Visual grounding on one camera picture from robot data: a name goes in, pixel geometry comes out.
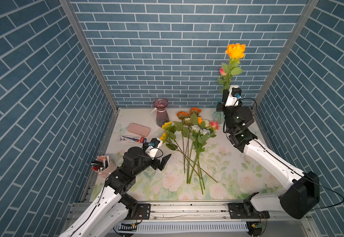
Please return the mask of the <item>orange gerbera flower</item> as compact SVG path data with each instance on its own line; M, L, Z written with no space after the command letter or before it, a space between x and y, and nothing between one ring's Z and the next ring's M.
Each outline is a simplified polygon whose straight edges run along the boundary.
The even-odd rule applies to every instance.
M177 113L177 117L178 117L178 119L180 119L180 120L184 120L184 119L186 119L186 118L189 118L189 117L190 117L190 114L187 113L187 112L184 112L184 111L180 111L180 112Z
M189 115L192 116L193 114L195 114L196 116L199 116L201 114L202 110L198 109L198 108L191 108L189 110Z

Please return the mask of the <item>pink rose tall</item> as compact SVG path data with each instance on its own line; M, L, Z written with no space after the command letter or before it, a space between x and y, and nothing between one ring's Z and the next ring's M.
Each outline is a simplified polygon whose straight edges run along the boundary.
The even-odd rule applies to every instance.
M222 68L219 69L219 73L220 73L220 75L221 75L222 77L224 77L224 76L227 75L227 74L225 73L225 71L224 71Z

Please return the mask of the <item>orange yellow rose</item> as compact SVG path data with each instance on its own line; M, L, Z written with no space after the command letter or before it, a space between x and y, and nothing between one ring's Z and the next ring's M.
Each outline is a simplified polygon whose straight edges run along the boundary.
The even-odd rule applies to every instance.
M225 54L229 56L228 63L222 63L221 68L227 74L226 76L218 78L218 83L222 86L221 92L229 90L233 77L243 73L243 69L240 67L240 60L245 57L245 44L229 44L225 51Z

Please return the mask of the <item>white rose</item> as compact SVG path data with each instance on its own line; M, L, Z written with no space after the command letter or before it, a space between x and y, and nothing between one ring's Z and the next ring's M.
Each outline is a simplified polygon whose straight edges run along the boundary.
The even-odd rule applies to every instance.
M196 150L198 147L198 136L200 132L200 128L198 125L192 125L189 128L188 144L187 144L187 152L186 152L186 160L187 160L187 184L191 183L191 179L193 177L193 173L196 169L196 161L195 158L192 158L193 151Z
M195 161L196 161L196 169L193 174L196 174L196 178L199 182L201 193L203 194L203 191L205 189L205 185L203 182L203 175L202 175L202 169L200 166L200 154L205 151L204 146L207 143L207 140L210 138L211 131L208 129L200 129L199 136L198 136L198 147L195 150Z

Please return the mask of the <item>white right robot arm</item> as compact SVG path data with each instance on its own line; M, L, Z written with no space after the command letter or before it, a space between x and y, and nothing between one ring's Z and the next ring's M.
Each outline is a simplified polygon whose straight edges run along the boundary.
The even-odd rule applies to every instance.
M242 106L240 93L224 91L216 110L224 113L224 130L233 147L251 157L270 172L283 186L281 194L254 192L244 199L244 214L284 211L301 219L320 201L319 177L291 165L266 147L248 127L254 122L250 108Z

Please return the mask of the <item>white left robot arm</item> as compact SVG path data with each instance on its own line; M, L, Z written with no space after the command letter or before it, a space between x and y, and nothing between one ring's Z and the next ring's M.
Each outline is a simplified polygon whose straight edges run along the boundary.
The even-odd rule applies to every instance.
M104 237L118 223L137 212L137 200L127 192L136 176L151 167L162 171L171 154L157 156L155 147L131 147L123 155L123 163L109 175L101 193L63 233L61 237Z

